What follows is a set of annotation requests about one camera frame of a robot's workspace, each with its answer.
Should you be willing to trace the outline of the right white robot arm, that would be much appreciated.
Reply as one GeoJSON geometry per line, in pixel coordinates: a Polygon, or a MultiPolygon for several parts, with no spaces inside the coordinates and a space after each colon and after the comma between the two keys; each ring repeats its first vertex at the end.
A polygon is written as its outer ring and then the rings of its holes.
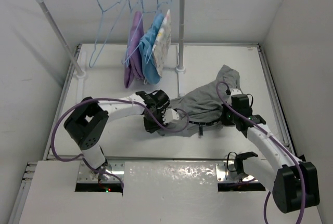
{"type": "Polygon", "coordinates": [[[320,203],[317,169],[289,152],[266,121],[252,113],[249,98],[233,90],[223,104],[222,123],[234,126],[260,151],[235,156],[232,174],[251,175],[265,186],[282,213],[304,210],[320,203]]]}

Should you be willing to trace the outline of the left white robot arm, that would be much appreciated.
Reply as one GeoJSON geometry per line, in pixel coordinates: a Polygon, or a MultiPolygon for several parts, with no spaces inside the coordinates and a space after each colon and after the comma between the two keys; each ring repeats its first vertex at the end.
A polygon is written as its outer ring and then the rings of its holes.
{"type": "Polygon", "coordinates": [[[93,169],[99,169],[106,158],[98,142],[105,126],[121,118],[143,115],[145,131],[154,133],[161,126],[165,127],[163,116],[170,99],[162,90],[148,94],[136,92],[118,101],[91,101],[76,108],[64,123],[64,128],[76,142],[84,159],[93,169]]]}

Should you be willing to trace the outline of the grey t shirt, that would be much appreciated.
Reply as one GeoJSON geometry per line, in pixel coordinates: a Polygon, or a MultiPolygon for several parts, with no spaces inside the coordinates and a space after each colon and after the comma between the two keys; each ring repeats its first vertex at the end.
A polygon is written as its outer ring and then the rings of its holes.
{"type": "Polygon", "coordinates": [[[224,81],[230,89],[240,89],[240,74],[238,71],[227,65],[222,66],[216,79],[208,84],[200,86],[182,97],[170,100],[168,108],[184,110],[179,112],[180,121],[170,123],[167,129],[180,130],[184,126],[187,128],[178,133],[172,133],[164,129],[157,130],[160,136],[183,136],[191,137],[204,130],[219,128],[218,120],[222,115],[222,100],[216,92],[218,82],[224,81]]]}

